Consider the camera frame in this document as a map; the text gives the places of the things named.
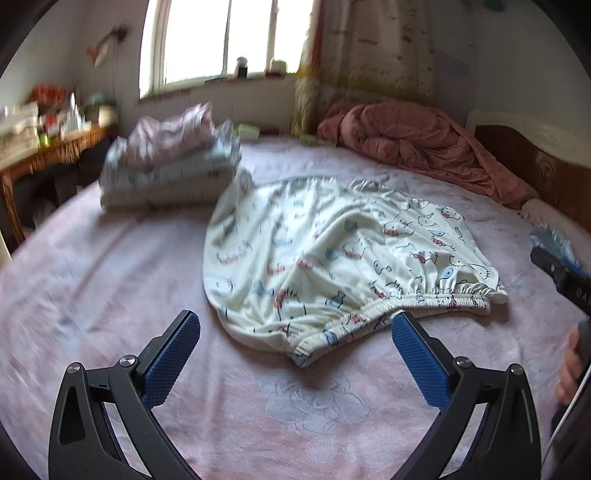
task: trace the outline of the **hand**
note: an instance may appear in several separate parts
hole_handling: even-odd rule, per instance
[[[575,328],[569,333],[569,343],[564,350],[564,363],[560,367],[560,382],[556,387],[556,396],[565,406],[569,405],[579,387],[577,379],[583,373],[583,365],[579,354],[576,352],[579,344],[579,329]]]

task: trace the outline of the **pink folded cloth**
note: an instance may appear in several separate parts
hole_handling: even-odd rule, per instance
[[[151,171],[190,150],[209,147],[215,128],[212,108],[211,103],[198,104],[164,122],[143,116],[128,138],[121,165]]]
[[[535,191],[445,113],[412,102],[333,104],[319,137],[519,209]]]

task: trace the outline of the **white cable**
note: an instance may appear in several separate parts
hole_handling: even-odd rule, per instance
[[[587,372],[585,373],[585,376],[583,377],[583,381],[581,382],[581,385],[577,389],[577,393],[575,393],[575,395],[573,397],[573,401],[570,403],[569,407],[566,409],[566,412],[564,412],[564,415],[560,419],[560,422],[558,423],[556,430],[554,431],[554,433],[550,437],[550,441],[548,442],[548,446],[546,447],[546,450],[544,451],[544,456],[542,457],[542,468],[544,467],[544,464],[546,463],[546,459],[548,458],[548,454],[550,453],[550,448],[552,447],[552,444],[556,440],[556,436],[558,435],[558,432],[562,428],[562,425],[564,425],[566,418],[569,416],[574,405],[577,403],[577,400],[579,399],[579,397],[583,393],[583,390],[585,388],[585,385],[587,384],[587,381],[589,380],[590,375],[591,375],[591,364],[589,364],[589,368],[587,369]]]

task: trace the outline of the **fitted sheet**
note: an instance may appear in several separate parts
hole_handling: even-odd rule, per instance
[[[492,199],[344,149],[292,140],[243,147],[257,182],[306,175],[376,180],[464,215],[509,299],[490,316],[448,313],[422,321],[453,355],[476,365],[524,367],[543,444],[568,330],[583,313],[530,263],[531,225]],[[66,366],[112,365],[139,353],[182,309],[202,334],[167,402],[153,412],[204,480],[389,479],[438,410],[423,400],[388,331],[296,367],[234,342],[208,305],[202,255],[211,208],[151,213],[100,209],[91,186],[60,208],[0,271],[0,420],[33,469],[47,477],[54,401]],[[114,408],[132,465],[137,454]],[[478,420],[470,424],[474,434]],[[450,468],[467,451],[464,442]]]

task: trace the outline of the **bed frame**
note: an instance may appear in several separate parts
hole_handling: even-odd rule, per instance
[[[591,231],[591,145],[518,113],[472,110],[466,129],[543,201]]]

